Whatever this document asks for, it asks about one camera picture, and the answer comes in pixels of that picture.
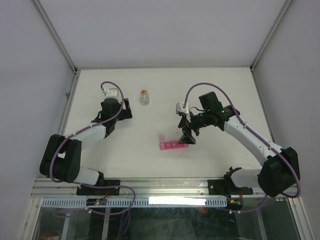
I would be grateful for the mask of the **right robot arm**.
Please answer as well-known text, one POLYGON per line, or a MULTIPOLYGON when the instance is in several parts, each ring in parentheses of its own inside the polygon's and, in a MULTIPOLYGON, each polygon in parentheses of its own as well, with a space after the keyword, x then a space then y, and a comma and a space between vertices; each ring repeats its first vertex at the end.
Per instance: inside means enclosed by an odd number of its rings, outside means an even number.
POLYGON ((208 126, 218 127, 239 141, 261 166, 258 169, 231 167, 223 182, 215 186, 219 194, 231 197, 241 189, 260 188, 269 197, 276 197, 300 180, 298 154, 293 148, 283 148, 257 137, 238 119, 239 111, 231 105, 223 106, 213 91, 201 95, 199 100, 202 110, 198 114, 193 114, 187 103, 176 104, 176 114, 181 116, 178 128, 182 130, 178 143, 194 145, 192 134, 198 136, 200 129, 208 126))

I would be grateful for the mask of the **clear glass pill bottle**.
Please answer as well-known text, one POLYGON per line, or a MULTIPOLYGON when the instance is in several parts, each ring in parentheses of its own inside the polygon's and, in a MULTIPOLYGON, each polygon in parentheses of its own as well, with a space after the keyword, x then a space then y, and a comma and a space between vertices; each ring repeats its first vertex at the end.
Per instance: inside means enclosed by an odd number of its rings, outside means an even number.
POLYGON ((150 96, 149 93, 147 92, 146 95, 142 95, 140 92, 140 103, 142 106, 148 106, 150 104, 150 96))

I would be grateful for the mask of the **pink pill organizer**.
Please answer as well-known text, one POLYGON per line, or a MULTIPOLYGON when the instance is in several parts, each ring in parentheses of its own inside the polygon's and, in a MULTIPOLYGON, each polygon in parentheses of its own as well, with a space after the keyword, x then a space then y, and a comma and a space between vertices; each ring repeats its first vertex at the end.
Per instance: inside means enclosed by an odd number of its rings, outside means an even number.
POLYGON ((167 141, 164 134, 160 134, 159 137, 159 149, 164 150, 175 150, 175 149, 186 149, 189 147, 187 143, 179 144, 177 140, 167 141))

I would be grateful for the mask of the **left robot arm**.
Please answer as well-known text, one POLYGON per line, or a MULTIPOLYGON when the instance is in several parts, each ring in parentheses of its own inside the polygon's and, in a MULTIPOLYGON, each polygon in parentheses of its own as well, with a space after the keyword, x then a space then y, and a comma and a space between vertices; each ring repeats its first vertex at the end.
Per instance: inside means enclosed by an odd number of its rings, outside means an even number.
POLYGON ((87 185, 93 194, 100 194, 105 188, 103 174, 81 165, 82 151, 95 142, 107 138, 118 121, 133 117, 128 98, 121 102, 117 98, 105 98, 101 110, 86 130, 80 130, 71 137, 53 134, 47 143, 39 172, 56 181, 87 185))

